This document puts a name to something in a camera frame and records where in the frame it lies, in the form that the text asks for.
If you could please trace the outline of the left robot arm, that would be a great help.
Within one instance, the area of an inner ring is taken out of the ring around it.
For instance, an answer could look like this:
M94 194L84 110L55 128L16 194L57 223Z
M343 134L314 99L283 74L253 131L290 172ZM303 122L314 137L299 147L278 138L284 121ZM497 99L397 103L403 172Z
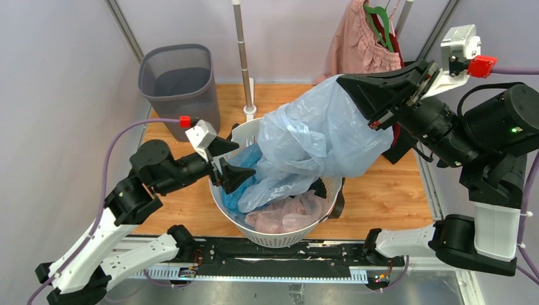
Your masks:
M202 153L175 159L162 140L143 143L130 157L126 178L105 197L102 214L87 233L55 262L36 268L39 282L51 286L49 304L97 304L117 284L151 266L166 262L201 264L202 251L183 225L135 249L113 254L113 248L162 206L160 197L208 177L226 193L255 174L230 165L223 154L238 144L217 137Z

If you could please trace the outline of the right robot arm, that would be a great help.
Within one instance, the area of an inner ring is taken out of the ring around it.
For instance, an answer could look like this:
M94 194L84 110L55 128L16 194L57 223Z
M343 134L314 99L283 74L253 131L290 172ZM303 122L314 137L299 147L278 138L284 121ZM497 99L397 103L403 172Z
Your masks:
M420 60L396 71L337 77L370 129L400 125L438 157L438 167L460 169L475 207L472 217L450 214L419 229L370 230L362 249L369 264L434 256L460 269L515 275L527 156L538 149L538 92L522 82L494 83L498 94L467 112L438 99L458 76L489 76L495 62L478 56L445 71Z

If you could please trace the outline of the white slotted laundry basket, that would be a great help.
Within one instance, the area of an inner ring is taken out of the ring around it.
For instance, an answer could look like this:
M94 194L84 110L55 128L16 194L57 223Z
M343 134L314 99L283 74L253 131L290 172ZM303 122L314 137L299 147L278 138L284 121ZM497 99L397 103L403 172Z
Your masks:
M241 213L224 204L224 191L210 186L219 210L250 241L269 248L283 248L298 243L327 219L336 219L344 207L343 180L322 177L314 190L296 198L273 201L249 213Z

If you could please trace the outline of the light blue plastic bag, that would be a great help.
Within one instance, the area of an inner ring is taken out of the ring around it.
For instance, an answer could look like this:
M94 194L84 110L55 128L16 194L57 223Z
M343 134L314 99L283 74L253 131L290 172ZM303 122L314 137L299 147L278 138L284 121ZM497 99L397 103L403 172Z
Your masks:
M305 193L321 177L359 177L393 142L375 131L335 76L265 114L249 149L258 153L255 182L238 200L241 213Z

